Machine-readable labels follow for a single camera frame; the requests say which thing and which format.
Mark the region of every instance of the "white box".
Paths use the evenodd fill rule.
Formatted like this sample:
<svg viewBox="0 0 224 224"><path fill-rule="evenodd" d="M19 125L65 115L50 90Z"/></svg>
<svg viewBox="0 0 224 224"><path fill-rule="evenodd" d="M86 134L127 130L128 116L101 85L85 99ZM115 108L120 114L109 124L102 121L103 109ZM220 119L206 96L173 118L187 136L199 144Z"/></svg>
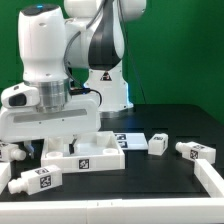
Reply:
<svg viewBox="0 0 224 224"><path fill-rule="evenodd" d="M124 152L111 131L78 135L74 154L69 153L72 138L55 141L57 146L45 139L41 166L55 164L63 173L125 169Z"/></svg>

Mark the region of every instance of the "white block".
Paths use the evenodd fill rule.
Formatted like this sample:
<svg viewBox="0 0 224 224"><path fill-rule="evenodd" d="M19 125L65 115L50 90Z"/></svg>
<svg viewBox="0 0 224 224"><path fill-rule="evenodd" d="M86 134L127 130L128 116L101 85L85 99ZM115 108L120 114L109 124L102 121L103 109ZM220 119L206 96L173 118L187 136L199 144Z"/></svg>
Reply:
<svg viewBox="0 0 224 224"><path fill-rule="evenodd" d="M0 203L1 224L86 224L87 201Z"/></svg>
<svg viewBox="0 0 224 224"><path fill-rule="evenodd" d="M4 224L224 223L223 198L0 203Z"/></svg>
<svg viewBox="0 0 224 224"><path fill-rule="evenodd" d="M224 197L224 180L207 160L195 160L194 174L211 197Z"/></svg>
<svg viewBox="0 0 224 224"><path fill-rule="evenodd" d="M206 159L210 164L215 163L216 149L198 144L196 142L176 144L176 150L182 153L182 157L191 161Z"/></svg>
<svg viewBox="0 0 224 224"><path fill-rule="evenodd" d="M25 191L31 195L60 185L62 185L61 169L51 165L22 172L21 178L10 181L8 187L11 194Z"/></svg>
<svg viewBox="0 0 224 224"><path fill-rule="evenodd" d="M148 149L144 133L115 133L115 136L123 150Z"/></svg>
<svg viewBox="0 0 224 224"><path fill-rule="evenodd" d="M64 144L60 141L60 148L54 145L52 139L45 139L42 167L55 164L63 173L125 169L124 152L111 131L78 135L74 154L69 153L68 138Z"/></svg>
<svg viewBox="0 0 224 224"><path fill-rule="evenodd" d="M0 194L11 179L11 166L10 163L0 162Z"/></svg>
<svg viewBox="0 0 224 224"><path fill-rule="evenodd" d="M161 156L168 147L167 134L155 134L148 145L148 154Z"/></svg>
<svg viewBox="0 0 224 224"><path fill-rule="evenodd" d="M11 162L21 161L26 158L26 153L19 149L18 145L4 143L0 141L0 161Z"/></svg>

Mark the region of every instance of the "white cylinder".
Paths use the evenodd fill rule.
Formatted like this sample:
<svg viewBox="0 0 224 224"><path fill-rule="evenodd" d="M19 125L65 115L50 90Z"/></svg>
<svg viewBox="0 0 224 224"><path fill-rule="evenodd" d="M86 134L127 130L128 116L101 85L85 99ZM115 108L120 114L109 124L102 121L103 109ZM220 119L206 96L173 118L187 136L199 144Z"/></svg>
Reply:
<svg viewBox="0 0 224 224"><path fill-rule="evenodd" d="M11 158L13 160L22 161L26 158L26 153L20 149L13 149L11 151Z"/></svg>
<svg viewBox="0 0 224 224"><path fill-rule="evenodd" d="M23 180L22 178L18 178L17 180L10 181L8 183L8 188L10 194L20 193L27 190L27 184L25 180Z"/></svg>

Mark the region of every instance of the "warning sticker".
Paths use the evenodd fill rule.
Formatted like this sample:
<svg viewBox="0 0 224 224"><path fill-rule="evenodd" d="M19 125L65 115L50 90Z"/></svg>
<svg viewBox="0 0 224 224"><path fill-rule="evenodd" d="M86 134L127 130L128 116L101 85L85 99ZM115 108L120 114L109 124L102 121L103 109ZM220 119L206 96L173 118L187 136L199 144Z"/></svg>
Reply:
<svg viewBox="0 0 224 224"><path fill-rule="evenodd" d="M100 81L112 81L110 74L108 72L105 72Z"/></svg>

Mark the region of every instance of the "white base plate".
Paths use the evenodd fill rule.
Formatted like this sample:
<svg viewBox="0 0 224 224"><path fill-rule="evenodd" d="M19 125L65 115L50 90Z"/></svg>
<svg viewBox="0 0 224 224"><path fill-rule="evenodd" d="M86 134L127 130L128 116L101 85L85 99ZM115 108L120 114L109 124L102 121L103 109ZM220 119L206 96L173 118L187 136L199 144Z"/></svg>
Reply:
<svg viewBox="0 0 224 224"><path fill-rule="evenodd" d="M115 136L123 150L148 150L143 133L115 133Z"/></svg>

